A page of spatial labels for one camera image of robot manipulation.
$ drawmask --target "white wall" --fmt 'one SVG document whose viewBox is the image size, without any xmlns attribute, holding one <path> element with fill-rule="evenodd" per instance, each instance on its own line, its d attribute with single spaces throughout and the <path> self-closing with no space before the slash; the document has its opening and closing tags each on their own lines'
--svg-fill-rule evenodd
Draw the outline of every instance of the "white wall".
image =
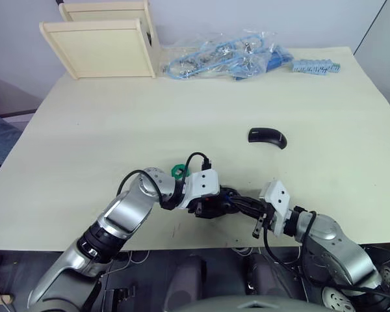
<svg viewBox="0 0 390 312">
<path fill-rule="evenodd" d="M 352 49 L 358 46 L 382 3 L 383 0 L 151 0 L 153 19 L 164 44 L 202 32 L 227 31 L 232 25 L 233 29 L 275 31 L 279 43 L 286 47 L 346 45 Z M 0 0 L 0 80 L 43 99 L 64 68 L 39 33 L 38 24 L 61 20 L 54 0 Z"/>
<path fill-rule="evenodd" d="M 390 103 L 390 0 L 357 50 L 356 58 Z"/>
</svg>

